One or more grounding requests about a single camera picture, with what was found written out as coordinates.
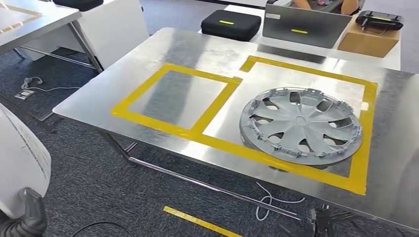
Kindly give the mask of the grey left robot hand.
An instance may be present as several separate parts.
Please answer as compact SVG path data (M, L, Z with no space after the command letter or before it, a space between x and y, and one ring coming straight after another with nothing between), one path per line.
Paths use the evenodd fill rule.
M25 213L18 219L11 219L0 212L0 235L2 237L41 237L47 228L47 216L42 196L26 187L19 192L25 204Z

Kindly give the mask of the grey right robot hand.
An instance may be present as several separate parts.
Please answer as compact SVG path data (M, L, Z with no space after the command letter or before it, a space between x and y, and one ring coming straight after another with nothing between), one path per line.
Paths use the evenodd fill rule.
M284 225L279 228L288 237L335 237L332 215L329 209L314 208L310 210L311 217L304 224L304 231L292 232Z

